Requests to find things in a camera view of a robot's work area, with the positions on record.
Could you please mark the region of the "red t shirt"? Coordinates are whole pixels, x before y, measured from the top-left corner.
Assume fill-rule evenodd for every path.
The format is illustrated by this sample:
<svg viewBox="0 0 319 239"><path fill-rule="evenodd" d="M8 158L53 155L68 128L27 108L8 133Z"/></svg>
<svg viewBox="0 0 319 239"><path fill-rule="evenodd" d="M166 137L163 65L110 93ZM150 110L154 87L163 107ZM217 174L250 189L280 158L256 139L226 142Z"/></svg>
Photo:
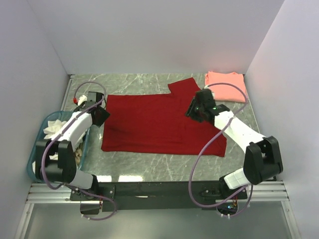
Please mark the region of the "red t shirt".
<svg viewBox="0 0 319 239"><path fill-rule="evenodd" d="M108 95L104 152L197 155L220 131L185 113L199 87L193 78L168 85L170 93Z"/></svg>

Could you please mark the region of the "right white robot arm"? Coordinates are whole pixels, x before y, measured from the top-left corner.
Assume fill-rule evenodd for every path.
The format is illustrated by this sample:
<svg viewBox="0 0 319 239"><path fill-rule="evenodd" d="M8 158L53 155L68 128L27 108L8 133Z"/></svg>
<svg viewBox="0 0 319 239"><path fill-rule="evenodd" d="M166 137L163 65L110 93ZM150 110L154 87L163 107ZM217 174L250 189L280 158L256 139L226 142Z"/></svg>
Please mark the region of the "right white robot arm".
<svg viewBox="0 0 319 239"><path fill-rule="evenodd" d="M212 92L203 89L195 93L186 112L192 120L206 121L220 130L200 151L206 149L223 133L229 136L245 154L244 164L218 181L213 187L200 193L204 197L229 200L246 186L258 185L283 172L283 163L278 140L266 137L243 123L225 105L217 105Z"/></svg>

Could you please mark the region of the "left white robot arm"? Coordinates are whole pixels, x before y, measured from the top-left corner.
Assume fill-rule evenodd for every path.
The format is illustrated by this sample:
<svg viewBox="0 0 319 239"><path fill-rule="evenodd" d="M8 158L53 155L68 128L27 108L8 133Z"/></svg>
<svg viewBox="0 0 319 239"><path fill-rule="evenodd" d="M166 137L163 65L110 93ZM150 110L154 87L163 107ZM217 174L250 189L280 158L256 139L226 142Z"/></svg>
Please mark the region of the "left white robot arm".
<svg viewBox="0 0 319 239"><path fill-rule="evenodd" d="M86 131L92 126L100 127L110 116L103 107L105 95L89 92L87 99L76 107L70 119L57 133L35 144L35 169L37 180L67 184L82 189L88 200L100 194L97 176L85 173L76 166L74 152Z"/></svg>

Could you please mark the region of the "folded pink t shirt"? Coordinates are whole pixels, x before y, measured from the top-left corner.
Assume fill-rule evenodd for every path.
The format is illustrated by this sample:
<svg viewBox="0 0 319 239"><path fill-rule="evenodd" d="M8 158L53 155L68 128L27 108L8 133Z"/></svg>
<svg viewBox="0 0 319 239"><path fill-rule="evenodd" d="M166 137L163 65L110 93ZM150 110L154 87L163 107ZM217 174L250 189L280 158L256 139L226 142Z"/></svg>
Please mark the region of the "folded pink t shirt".
<svg viewBox="0 0 319 239"><path fill-rule="evenodd" d="M209 71L205 75L204 84L205 86L207 86L214 83L229 83L238 87L242 92L245 93L245 95L247 95L243 74L238 74L236 72L223 74ZM217 101L228 101L237 103L245 102L245 97L242 95L242 93L232 86L214 85L210 87L210 90L213 92L214 99Z"/></svg>

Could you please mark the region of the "white cloth in basket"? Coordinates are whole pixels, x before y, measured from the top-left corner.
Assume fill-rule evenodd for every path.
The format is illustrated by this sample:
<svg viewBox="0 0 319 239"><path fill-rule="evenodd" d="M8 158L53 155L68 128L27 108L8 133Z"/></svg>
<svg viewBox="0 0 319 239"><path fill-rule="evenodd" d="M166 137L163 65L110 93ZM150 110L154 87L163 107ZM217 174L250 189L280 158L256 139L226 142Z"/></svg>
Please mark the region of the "white cloth in basket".
<svg viewBox="0 0 319 239"><path fill-rule="evenodd" d="M46 127L43 132L45 134L44 139L51 139L53 136L60 130L62 127L67 123L67 121L61 121L61 120L54 120L54 121L48 121L48 127ZM81 157L83 154L83 138L86 135L86 132L84 132L80 138L76 142L76 148L74 150L74 156L75 156L75 162L76 165L79 166L81 162Z"/></svg>

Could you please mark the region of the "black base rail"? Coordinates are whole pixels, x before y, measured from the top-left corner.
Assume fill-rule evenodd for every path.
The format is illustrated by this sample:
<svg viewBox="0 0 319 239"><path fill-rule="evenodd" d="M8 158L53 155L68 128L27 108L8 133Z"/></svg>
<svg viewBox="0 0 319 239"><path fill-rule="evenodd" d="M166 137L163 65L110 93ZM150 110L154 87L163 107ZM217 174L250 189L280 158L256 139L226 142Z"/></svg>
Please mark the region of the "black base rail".
<svg viewBox="0 0 319 239"><path fill-rule="evenodd" d="M236 192L220 181L193 181L191 191L200 204L215 204ZM100 182L98 195L116 203L118 210L193 209L188 182Z"/></svg>

